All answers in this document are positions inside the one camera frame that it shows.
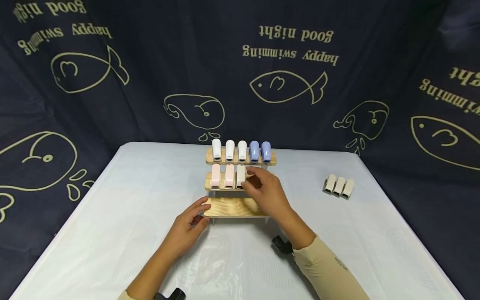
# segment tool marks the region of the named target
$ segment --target blue stapler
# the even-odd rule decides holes
[[[250,143],[250,148],[248,149],[248,154],[250,155],[250,162],[253,164],[258,163],[258,155],[259,155],[259,149],[258,149],[258,142],[257,141],[252,141]]]
[[[272,151],[271,151],[270,142],[263,142],[262,143],[262,149],[261,149],[260,153],[262,154],[263,163],[268,165],[270,163],[270,161],[272,160]]]

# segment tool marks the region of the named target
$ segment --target black object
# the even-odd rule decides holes
[[[186,297],[187,295],[181,289],[176,288],[170,297],[165,298],[164,295],[157,293],[154,300],[185,300]]]
[[[286,243],[283,242],[282,238],[279,235],[273,238],[272,243],[283,254],[293,253],[292,243],[290,243],[290,241],[287,241]]]

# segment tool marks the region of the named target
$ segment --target white tablecloth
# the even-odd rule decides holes
[[[115,300],[174,218],[205,195],[207,146],[129,143],[12,295],[12,300]],[[371,299],[462,299],[351,153],[276,150],[270,167],[292,207],[343,260]],[[329,174],[355,180],[349,200],[322,191]],[[273,220],[223,219],[169,273],[161,292],[190,300],[317,299],[290,255],[273,251]]]

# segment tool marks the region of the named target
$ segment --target beige arm sleeve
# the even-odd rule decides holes
[[[117,300],[135,300],[134,298],[131,298],[128,294],[127,291],[123,291],[120,294],[120,297]]]
[[[310,246],[293,250],[295,262],[322,300],[369,300],[353,274],[317,237]]]

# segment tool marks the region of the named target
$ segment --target navy curtain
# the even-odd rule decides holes
[[[119,146],[218,137],[357,153],[477,299],[479,24],[475,0],[2,2],[0,298]]]

